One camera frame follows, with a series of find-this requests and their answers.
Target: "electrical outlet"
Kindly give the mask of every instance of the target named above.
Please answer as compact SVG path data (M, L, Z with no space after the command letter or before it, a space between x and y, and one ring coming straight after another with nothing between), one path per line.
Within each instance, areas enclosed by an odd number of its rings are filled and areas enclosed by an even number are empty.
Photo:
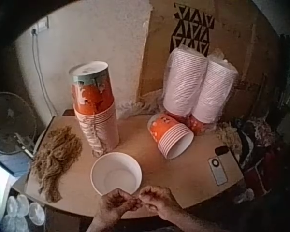
M42 31L45 31L49 28L49 24L48 24L48 17L44 17L42 19L40 19L38 22L36 22L31 29L35 29L36 33L39 34Z

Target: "hand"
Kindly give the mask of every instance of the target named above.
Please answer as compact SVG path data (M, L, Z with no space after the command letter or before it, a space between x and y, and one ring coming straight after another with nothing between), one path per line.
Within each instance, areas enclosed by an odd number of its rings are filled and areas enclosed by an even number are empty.
M139 199L163 220L170 221L173 215L183 212L169 188L147 186L140 191Z
M112 228L127 211L136 211L142 207L141 201L130 194L115 189L102 196L100 207L88 231L105 231Z

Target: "orange cup print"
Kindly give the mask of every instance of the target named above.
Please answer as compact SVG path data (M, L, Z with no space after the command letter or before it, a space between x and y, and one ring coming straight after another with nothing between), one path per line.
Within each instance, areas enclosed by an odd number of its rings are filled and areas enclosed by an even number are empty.
M92 62L70 70L73 75L74 108L83 115L95 115L109 109L113 102L108 64Z
M168 111L166 111L166 114L171 116L172 118L174 118L176 121L178 121L179 123L183 123L183 124L186 124L187 123L187 119L188 117L187 116L179 116L179 115L174 115Z
M156 143L159 143L164 134L173 126L179 124L175 119L166 114L157 114L148 122L148 130Z
M204 132L205 123L200 122L193 115L190 115L188 127L195 135L200 135Z

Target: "wooden table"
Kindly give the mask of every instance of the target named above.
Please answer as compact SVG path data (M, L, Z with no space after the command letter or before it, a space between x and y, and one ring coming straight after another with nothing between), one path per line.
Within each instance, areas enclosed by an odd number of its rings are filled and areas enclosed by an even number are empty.
M141 187L160 185L169 187L178 202L190 207L216 196L243 179L242 173L229 152L219 159L226 172L228 182L217 186L208 165L208 159L215 157L215 148L223 143L214 135L195 137L190 147L178 158L166 160L159 152L155 141L147 131L150 116L135 116L119 122L120 144L114 150L134 157L143 172ZM96 158L91 154L78 122L73 116L59 116L52 121L49 130L71 126L73 133L83 141L80 159L60 179L59 191L62 199L57 203L48 203L38 193L39 185L35 176L29 175L25 193L46 205L82 216L93 217L98 207L100 196L93 189L90 171ZM145 208L128 212L123 218L145 218L154 216Z

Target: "cardboard box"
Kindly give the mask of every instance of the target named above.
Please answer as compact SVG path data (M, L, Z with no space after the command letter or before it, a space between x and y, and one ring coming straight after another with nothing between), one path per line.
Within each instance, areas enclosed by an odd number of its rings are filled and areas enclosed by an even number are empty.
M216 48L239 71L224 119L266 113L278 73L279 37L250 0L151 0L139 96L162 88L170 52L180 44L204 55Z

